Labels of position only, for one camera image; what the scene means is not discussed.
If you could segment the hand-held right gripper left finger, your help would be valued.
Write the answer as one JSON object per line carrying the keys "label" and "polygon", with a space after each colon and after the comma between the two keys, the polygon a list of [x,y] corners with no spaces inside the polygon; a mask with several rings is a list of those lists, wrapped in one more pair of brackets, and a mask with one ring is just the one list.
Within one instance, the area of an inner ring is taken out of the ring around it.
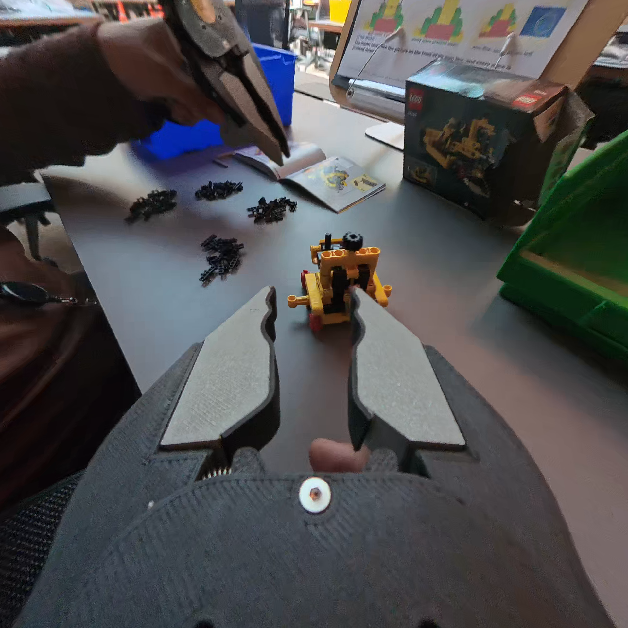
{"label": "hand-held right gripper left finger", "polygon": [[160,448],[262,450],[280,425],[276,289],[263,287],[206,336],[184,377]]}

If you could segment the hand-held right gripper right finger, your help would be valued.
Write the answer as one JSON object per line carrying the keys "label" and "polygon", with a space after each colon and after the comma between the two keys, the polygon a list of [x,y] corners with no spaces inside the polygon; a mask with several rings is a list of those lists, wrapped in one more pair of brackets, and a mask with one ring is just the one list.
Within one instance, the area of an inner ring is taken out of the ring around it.
{"label": "hand-held right gripper right finger", "polygon": [[420,339],[364,290],[350,295],[348,425],[355,451],[462,451],[467,443]]}

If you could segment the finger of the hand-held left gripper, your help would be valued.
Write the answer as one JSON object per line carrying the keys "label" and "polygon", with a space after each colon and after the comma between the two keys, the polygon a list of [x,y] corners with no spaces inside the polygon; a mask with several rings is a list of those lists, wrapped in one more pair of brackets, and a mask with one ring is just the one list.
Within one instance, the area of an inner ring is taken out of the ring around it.
{"label": "finger of the hand-held left gripper", "polygon": [[260,130],[249,122],[243,126],[238,126],[228,117],[219,125],[219,132],[224,145],[231,148],[256,146],[271,161],[281,166],[284,162],[284,155],[279,141],[269,132],[265,125],[263,127]]}
{"label": "finger of the hand-held left gripper", "polygon": [[284,158],[291,155],[284,125],[275,99],[254,51],[228,52],[225,68],[220,76],[231,118],[238,126],[251,123],[262,130],[265,125],[279,141]]}

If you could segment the yellow lego vehicle model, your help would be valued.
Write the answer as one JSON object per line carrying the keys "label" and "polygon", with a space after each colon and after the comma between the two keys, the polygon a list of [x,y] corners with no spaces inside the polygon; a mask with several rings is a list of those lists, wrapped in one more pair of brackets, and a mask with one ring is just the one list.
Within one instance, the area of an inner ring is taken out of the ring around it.
{"label": "yellow lego vehicle model", "polygon": [[386,308],[393,288],[383,283],[377,273],[380,255],[381,249],[365,245],[358,232],[345,232],[338,238],[327,233],[318,244],[310,247],[311,263],[316,265],[317,271],[301,272],[302,295],[289,295],[288,306],[307,309],[308,324],[314,333],[324,326],[350,320],[350,297],[354,288],[360,288]]}

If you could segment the person's left forearm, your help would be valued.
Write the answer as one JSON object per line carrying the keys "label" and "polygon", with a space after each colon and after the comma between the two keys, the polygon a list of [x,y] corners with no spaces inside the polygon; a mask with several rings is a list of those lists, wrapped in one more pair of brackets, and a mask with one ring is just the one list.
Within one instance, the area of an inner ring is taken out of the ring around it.
{"label": "person's left forearm", "polygon": [[114,76],[99,26],[10,48],[1,59],[2,185],[49,166],[80,167],[163,125],[166,109],[137,100]]}

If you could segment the pile of black lego pieces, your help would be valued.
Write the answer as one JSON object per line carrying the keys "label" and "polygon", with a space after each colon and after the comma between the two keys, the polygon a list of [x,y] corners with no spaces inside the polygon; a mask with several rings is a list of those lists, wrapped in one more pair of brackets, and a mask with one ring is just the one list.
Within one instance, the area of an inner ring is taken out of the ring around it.
{"label": "pile of black lego pieces", "polygon": [[194,197],[197,200],[206,200],[206,201],[214,201],[214,200],[224,200],[232,195],[238,194],[243,191],[242,182],[233,182],[231,180],[226,180],[224,182],[212,182],[209,181],[205,185],[201,185],[194,192]]}
{"label": "pile of black lego pieces", "polygon": [[246,211],[255,224],[272,224],[283,221],[287,213],[294,213],[297,205],[296,200],[288,197],[278,197],[272,200],[261,197],[257,205],[247,208]]}
{"label": "pile of black lego pieces", "polygon": [[145,197],[137,198],[130,206],[124,221],[134,224],[138,220],[149,221],[153,216],[168,213],[177,206],[176,190],[152,190]]}
{"label": "pile of black lego pieces", "polygon": [[202,287],[207,287],[216,279],[224,280],[239,270],[244,243],[237,238],[222,238],[212,234],[200,247],[207,263],[207,268],[199,278]]}

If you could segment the dark lego set box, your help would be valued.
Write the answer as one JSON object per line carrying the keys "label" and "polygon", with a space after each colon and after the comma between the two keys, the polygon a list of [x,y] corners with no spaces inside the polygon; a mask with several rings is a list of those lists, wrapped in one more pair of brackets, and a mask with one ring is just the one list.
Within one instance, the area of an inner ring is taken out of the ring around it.
{"label": "dark lego set box", "polygon": [[523,226],[593,118],[567,85],[435,60],[406,81],[403,176],[482,220]]}

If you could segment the person's left hand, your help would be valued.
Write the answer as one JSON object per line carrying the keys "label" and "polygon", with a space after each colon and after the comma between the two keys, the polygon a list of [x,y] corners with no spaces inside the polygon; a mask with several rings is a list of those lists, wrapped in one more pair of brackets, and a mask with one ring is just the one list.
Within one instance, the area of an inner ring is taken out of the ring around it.
{"label": "person's left hand", "polygon": [[180,46],[164,20],[106,22],[99,26],[97,38],[112,73],[138,100],[164,106],[168,118],[181,125],[225,122],[222,109],[188,73]]}

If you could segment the person's right hand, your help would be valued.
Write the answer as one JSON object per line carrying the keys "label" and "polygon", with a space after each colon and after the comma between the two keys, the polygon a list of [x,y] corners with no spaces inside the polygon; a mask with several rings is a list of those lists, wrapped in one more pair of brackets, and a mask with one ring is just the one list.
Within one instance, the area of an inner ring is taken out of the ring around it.
{"label": "person's right hand", "polygon": [[310,444],[310,466],[316,474],[359,473],[364,470],[370,450],[363,446],[354,450],[351,443],[317,438]]}

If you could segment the blue plastic bin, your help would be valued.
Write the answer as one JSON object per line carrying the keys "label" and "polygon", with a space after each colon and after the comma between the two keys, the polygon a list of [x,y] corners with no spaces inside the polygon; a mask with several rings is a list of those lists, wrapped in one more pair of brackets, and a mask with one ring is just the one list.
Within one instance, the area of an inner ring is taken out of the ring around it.
{"label": "blue plastic bin", "polygon": [[[257,43],[253,43],[253,48],[270,85],[281,121],[285,127],[289,127],[293,118],[297,55],[290,50]],[[192,127],[166,121],[161,129],[151,136],[131,142],[139,154],[153,161],[166,160],[223,144],[219,127],[208,121],[201,121]]]}

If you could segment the open instruction booklet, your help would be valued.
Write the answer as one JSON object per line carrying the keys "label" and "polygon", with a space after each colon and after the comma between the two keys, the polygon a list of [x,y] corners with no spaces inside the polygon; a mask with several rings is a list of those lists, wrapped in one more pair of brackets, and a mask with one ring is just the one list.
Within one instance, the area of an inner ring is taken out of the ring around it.
{"label": "open instruction booklet", "polygon": [[259,148],[236,150],[239,161],[269,175],[277,182],[297,188],[339,214],[385,190],[386,184],[370,176],[355,162],[327,157],[309,142],[289,142],[290,156],[275,163]]}

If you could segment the silver stand base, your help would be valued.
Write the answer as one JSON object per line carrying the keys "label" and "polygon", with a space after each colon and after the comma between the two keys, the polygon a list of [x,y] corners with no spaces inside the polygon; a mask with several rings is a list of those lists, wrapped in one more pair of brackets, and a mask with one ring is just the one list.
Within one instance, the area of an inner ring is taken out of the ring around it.
{"label": "silver stand base", "polygon": [[404,152],[404,125],[397,122],[381,122],[365,130],[366,137]]}

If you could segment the person's leg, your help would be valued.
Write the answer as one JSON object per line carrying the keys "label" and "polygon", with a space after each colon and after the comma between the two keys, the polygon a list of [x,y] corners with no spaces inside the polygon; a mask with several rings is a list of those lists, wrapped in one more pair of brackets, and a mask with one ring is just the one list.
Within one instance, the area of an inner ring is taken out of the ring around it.
{"label": "person's leg", "polygon": [[84,272],[30,259],[1,228],[1,281],[79,305],[1,302],[1,510],[82,470],[140,397]]}

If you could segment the brown cardboard sheet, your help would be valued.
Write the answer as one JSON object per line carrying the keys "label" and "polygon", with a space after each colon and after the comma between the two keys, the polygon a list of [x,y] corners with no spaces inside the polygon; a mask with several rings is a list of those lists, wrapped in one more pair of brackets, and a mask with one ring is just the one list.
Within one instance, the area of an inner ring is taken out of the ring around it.
{"label": "brown cardboard sheet", "polygon": [[610,289],[615,290],[616,285],[608,279],[602,278],[598,274],[586,273],[584,271],[575,271],[568,266],[546,259],[536,253],[529,250],[523,250],[519,253],[519,258],[530,262],[531,264],[542,268],[546,271],[550,271],[562,279],[566,279],[575,283],[579,287],[583,287],[589,290],[594,289]]}

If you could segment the printed instruction sheet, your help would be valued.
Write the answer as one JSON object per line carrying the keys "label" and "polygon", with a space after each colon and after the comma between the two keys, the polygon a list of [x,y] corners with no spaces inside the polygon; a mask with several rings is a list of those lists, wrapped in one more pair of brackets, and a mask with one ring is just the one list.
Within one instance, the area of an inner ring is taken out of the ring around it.
{"label": "printed instruction sheet", "polygon": [[539,78],[586,1],[360,1],[337,74],[404,87],[433,60]]}

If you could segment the black key fob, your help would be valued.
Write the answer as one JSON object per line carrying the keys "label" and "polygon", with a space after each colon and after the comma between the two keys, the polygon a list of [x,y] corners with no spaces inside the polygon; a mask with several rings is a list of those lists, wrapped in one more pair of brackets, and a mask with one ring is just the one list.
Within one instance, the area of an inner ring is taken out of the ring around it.
{"label": "black key fob", "polygon": [[49,304],[78,304],[74,297],[54,295],[39,285],[20,281],[1,282],[1,302],[30,308],[40,308]]}

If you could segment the green plastic bin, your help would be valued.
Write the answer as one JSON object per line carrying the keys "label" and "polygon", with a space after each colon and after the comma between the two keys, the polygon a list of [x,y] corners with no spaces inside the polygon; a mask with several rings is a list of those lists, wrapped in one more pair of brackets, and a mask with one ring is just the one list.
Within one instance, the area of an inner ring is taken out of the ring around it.
{"label": "green plastic bin", "polygon": [[[523,250],[599,275],[616,289],[579,287],[520,259]],[[503,298],[627,362],[627,131],[560,178],[497,278]]]}

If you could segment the black mesh chair seat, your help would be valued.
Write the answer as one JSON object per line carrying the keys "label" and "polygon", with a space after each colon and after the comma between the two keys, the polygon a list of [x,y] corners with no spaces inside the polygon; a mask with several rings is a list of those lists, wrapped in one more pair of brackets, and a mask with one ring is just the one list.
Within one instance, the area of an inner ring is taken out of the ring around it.
{"label": "black mesh chair seat", "polygon": [[1,627],[12,627],[47,561],[81,470],[1,513]]}

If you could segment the instruction sheet on wooden stand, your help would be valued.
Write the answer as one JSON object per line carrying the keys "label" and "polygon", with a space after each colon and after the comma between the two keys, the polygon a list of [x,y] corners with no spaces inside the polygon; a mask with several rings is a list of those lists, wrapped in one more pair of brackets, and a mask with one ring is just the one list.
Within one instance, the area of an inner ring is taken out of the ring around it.
{"label": "instruction sheet on wooden stand", "polygon": [[[402,123],[405,85],[395,87],[356,78],[348,79],[337,74],[359,2],[350,3],[341,31],[329,74],[330,93],[334,101],[346,109],[376,119]],[[587,1],[576,23],[539,78],[576,87],[608,40],[626,20],[626,1]]]}

